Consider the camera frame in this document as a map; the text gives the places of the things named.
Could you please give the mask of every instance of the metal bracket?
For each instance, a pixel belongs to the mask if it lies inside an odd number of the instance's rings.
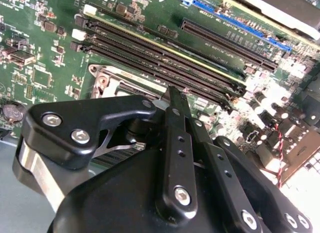
[[[312,225],[259,169],[226,137],[214,144],[223,149],[256,212],[273,233],[311,233]]]
[[[139,95],[38,104],[27,112],[21,135],[55,163],[80,169],[92,159],[101,131],[112,133],[124,121],[149,119],[155,112],[156,107]]]
[[[165,111],[165,145],[162,149],[156,207],[174,225],[195,217],[198,210],[191,136],[186,132],[180,92],[169,87],[171,106]]]

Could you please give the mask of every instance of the metal surface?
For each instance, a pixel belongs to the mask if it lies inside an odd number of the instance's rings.
[[[50,127],[57,127],[62,123],[62,119],[55,114],[46,114],[42,118],[43,123]]]
[[[93,101],[105,103],[106,100]],[[131,146],[137,139],[145,143],[145,150],[90,180],[88,164],[81,169],[70,169],[63,162],[58,164],[34,149],[43,142],[31,141],[29,146],[21,138],[16,157],[27,171],[21,174],[32,174],[35,179],[25,178],[24,184],[32,188],[36,182],[56,211],[51,226],[53,233],[104,232],[106,229],[139,233],[187,233],[195,232],[195,229],[218,233],[312,232],[309,220],[235,144],[222,136],[212,141],[205,126],[199,126],[199,120],[191,117],[186,96],[176,88],[169,87],[165,94],[165,100],[170,102],[165,111],[156,111],[150,103],[150,111],[144,115],[135,114],[134,119],[119,117],[127,107],[131,113],[143,112],[147,108],[143,101],[147,100],[124,96],[107,101],[108,105],[115,105],[120,100],[130,105],[118,109],[118,117],[112,118],[114,112],[111,111],[103,114],[102,117],[112,119],[105,122],[103,129],[111,129],[105,132],[106,136],[100,132],[101,127],[87,132],[92,137],[100,133],[100,143],[105,137],[108,141],[106,150]],[[82,103],[83,109],[92,108],[89,101],[79,102],[77,104]],[[35,113],[31,109],[29,114],[33,112],[32,116],[36,117],[44,110],[48,112],[45,108],[40,109]],[[81,120],[75,120],[74,124],[76,122],[81,125]],[[46,130],[59,129],[62,125]],[[74,129],[69,124],[63,127]],[[24,130],[23,136],[27,136],[26,128]],[[81,144],[74,145],[75,149],[82,147]],[[196,170],[194,161],[201,162],[205,169]],[[123,199],[130,199],[129,204]]]
[[[227,147],[230,146],[230,142],[229,142],[227,139],[224,139],[224,140],[223,140],[223,143],[224,143]]]
[[[76,129],[71,133],[71,138],[79,144],[86,144],[90,141],[90,135],[83,129]]]
[[[32,150],[25,141],[22,142],[19,161],[32,173],[55,212],[73,188],[90,178],[87,167],[78,171],[67,170]]]
[[[286,220],[290,223],[290,225],[293,228],[295,228],[295,229],[298,228],[297,222],[295,221],[295,219],[293,219],[293,217],[291,215],[289,215],[288,213],[286,213],[284,215],[285,215]]]
[[[186,191],[182,187],[177,187],[174,189],[174,196],[183,206],[187,206],[191,202],[191,198],[188,191]]]
[[[258,225],[255,218],[246,210],[242,210],[242,219],[252,229],[256,230]]]
[[[301,215],[298,215],[298,219],[299,219],[300,223],[301,223],[306,229],[309,229],[309,228],[310,228],[310,225],[309,225],[309,223],[306,221],[305,218],[303,218]]]
[[[198,127],[202,127],[202,123],[201,123],[200,120],[197,120],[197,119],[196,119],[194,122],[195,122],[195,124],[196,124]]]

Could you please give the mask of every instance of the screw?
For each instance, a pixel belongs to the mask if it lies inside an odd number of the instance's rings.
[[[284,216],[293,228],[295,228],[295,229],[298,228],[297,222],[295,221],[295,219],[291,215],[289,215],[288,213],[285,213]]]
[[[42,117],[42,121],[50,127],[57,127],[62,123],[61,118],[55,114],[46,114]]]
[[[200,120],[197,120],[197,119],[196,119],[194,122],[195,122],[195,124],[196,124],[198,127],[202,127],[202,123],[201,123]]]
[[[303,218],[301,215],[298,214],[298,219],[300,221],[300,223],[304,226],[304,228],[309,229],[310,225],[308,223],[308,221],[306,221],[305,218]]]
[[[89,134],[83,129],[76,129],[71,133],[71,138],[79,144],[86,144],[90,140]]]
[[[227,139],[223,139],[223,143],[224,143],[227,147],[230,146],[230,142],[229,142]]]
[[[180,116],[180,112],[177,109],[172,109],[173,113],[175,113],[177,116]]]
[[[177,187],[174,189],[174,196],[178,200],[178,202],[183,206],[187,206],[191,202],[188,191],[186,191],[182,187]]]
[[[252,229],[256,230],[258,228],[255,218],[246,210],[242,210],[241,216],[243,221]]]
[[[151,108],[150,102],[147,101],[147,100],[145,100],[145,99],[142,101],[142,104],[143,104],[145,107]]]

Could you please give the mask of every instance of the black ram slot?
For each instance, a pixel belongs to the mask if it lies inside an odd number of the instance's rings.
[[[278,68],[278,64],[274,63],[272,60],[269,60],[189,19],[183,19],[180,29],[267,71],[275,72]]]
[[[112,12],[112,11],[110,11],[110,10],[107,10],[107,9],[105,9],[105,8],[103,8],[103,7],[101,7],[101,6],[97,5],[97,4],[94,4],[94,3],[92,3],[92,2],[89,2],[89,5],[97,8],[97,9],[98,9],[98,12],[100,12],[100,13],[102,13],[102,14],[106,14],[106,15],[112,16],[113,18],[116,18],[116,19],[118,19],[118,20],[120,20],[120,21],[122,21],[122,22],[125,22],[125,23],[127,23],[127,24],[129,24],[129,25],[131,25],[131,26],[133,26],[133,27],[141,27],[141,26],[142,26],[141,24],[138,24],[138,23],[135,22],[135,21],[131,21],[131,20],[129,20],[129,19],[127,19],[127,18],[125,18],[125,17],[123,17],[123,16],[115,13],[115,12]],[[161,33],[159,33],[158,31],[155,31],[155,30],[150,29],[150,28],[148,28],[148,27],[143,26],[143,30],[144,30],[145,32],[153,35],[153,36],[159,37],[159,38],[163,39],[164,41],[167,41],[167,43],[172,43],[173,45],[176,45],[176,46],[178,46],[179,48],[182,48],[182,49],[187,50],[187,51],[189,51],[190,53],[195,54],[195,56],[204,58],[204,59],[212,62],[213,64],[216,64],[216,65],[222,66],[222,67],[224,67],[224,68],[230,69],[230,70],[232,70],[234,73],[236,73],[237,75],[241,76],[241,77],[243,78],[243,80],[246,79],[246,75],[245,75],[243,72],[239,71],[237,68],[231,67],[230,65],[223,64],[223,63],[221,63],[221,62],[216,61],[216,60],[215,60],[212,56],[210,56],[210,55],[206,55],[206,54],[204,54],[204,53],[202,53],[202,52],[200,52],[200,51],[198,51],[198,50],[195,50],[195,49],[192,48],[192,47],[189,47],[189,46],[187,46],[187,45],[185,45],[185,44],[182,44],[182,43],[180,43],[179,41],[176,41],[176,40],[174,40],[174,39],[171,39],[171,38],[167,37],[166,35],[161,34]]]
[[[203,87],[200,84],[197,84],[194,82],[185,82],[180,79],[172,78],[170,76],[167,76],[163,72],[159,72],[157,69],[150,68],[149,65],[147,64],[142,64],[140,62],[135,61],[131,57],[126,57],[116,52],[108,51],[107,49],[103,49],[97,46],[81,45],[73,41],[71,42],[70,48],[77,52],[82,51],[86,54],[95,54],[97,56],[111,59],[120,64],[131,67],[140,72],[143,72],[146,75],[156,77],[157,79],[167,83],[169,86],[177,87],[180,91],[185,90],[187,88],[189,89],[189,92],[193,93],[195,96],[201,97],[217,105],[220,105],[229,114],[231,114],[232,111],[234,110],[230,106],[227,100],[221,97],[218,97],[217,95],[211,94],[210,92],[203,92]]]
[[[175,55],[171,52],[168,52],[167,50],[164,50],[162,48],[159,48],[158,46],[156,46],[148,41],[139,39],[139,38],[135,37],[134,35],[128,34],[127,32],[124,32],[124,31],[119,30],[117,28],[111,27],[111,26],[104,24],[104,23],[101,23],[99,21],[90,21],[88,19],[84,19],[81,17],[76,18],[76,24],[78,26],[92,30],[92,31],[94,31],[94,32],[106,37],[106,38],[108,38],[108,36],[110,34],[114,34],[123,40],[131,42],[132,44],[136,44],[139,47],[143,47],[145,49],[148,49],[148,51],[152,52],[155,55],[158,55],[161,57],[166,57],[166,58],[170,59],[171,61],[178,63],[181,66],[188,67],[192,71],[194,71],[195,73],[202,74],[202,75],[206,76],[207,78],[213,78],[215,81],[217,81],[217,84],[219,86],[226,86],[226,87],[232,89],[233,91],[235,91],[236,93],[239,93],[241,96],[243,96],[246,92],[244,85],[242,85],[238,82],[235,82],[229,78],[226,78],[218,73],[215,73],[213,71],[205,69],[204,67],[202,67],[199,64],[196,64],[195,62],[191,62],[187,59],[181,58],[178,55]]]
[[[98,46],[103,46],[103,47],[113,47],[114,51],[122,51],[122,54],[130,54],[130,56],[137,57],[138,61],[143,62],[143,63],[148,63],[153,65],[154,67],[160,67],[161,70],[165,70],[168,72],[170,75],[174,76],[174,78],[178,78],[184,81],[189,81],[189,82],[196,82],[197,84],[203,85],[203,90],[212,92],[215,95],[218,95],[220,97],[224,96],[234,96],[237,97],[238,94],[234,94],[234,92],[230,92],[228,90],[224,90],[218,85],[213,85],[212,82],[205,78],[200,78],[198,75],[195,75],[192,72],[187,72],[181,68],[177,69],[171,65],[168,65],[165,62],[162,62],[156,58],[152,58],[150,55],[146,55],[143,52],[138,51],[135,48],[131,48],[128,45],[124,45],[120,42],[117,41],[112,41],[106,38],[93,38],[90,40],[91,43],[97,44]]]

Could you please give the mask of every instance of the electrolytic capacitor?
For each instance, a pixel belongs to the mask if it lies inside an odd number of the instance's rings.
[[[225,127],[220,123],[215,126],[215,131],[219,136],[224,136],[226,134]]]
[[[276,111],[277,116],[279,116],[281,119],[287,119],[288,118],[289,114],[281,106],[273,103],[271,105],[271,107]]]
[[[250,105],[254,113],[256,113],[257,115],[261,114],[264,111],[264,108],[257,102],[251,103]]]
[[[265,124],[266,127],[272,128],[275,126],[275,123],[277,123],[277,120],[267,111],[264,111],[260,115],[261,121]]]
[[[293,108],[291,112],[299,120],[306,118],[306,114],[299,108]]]
[[[261,105],[263,105],[263,106],[265,106],[265,105],[268,104],[268,99],[267,99],[267,97],[266,97],[264,94],[262,94],[262,93],[258,96],[257,101],[258,101]]]

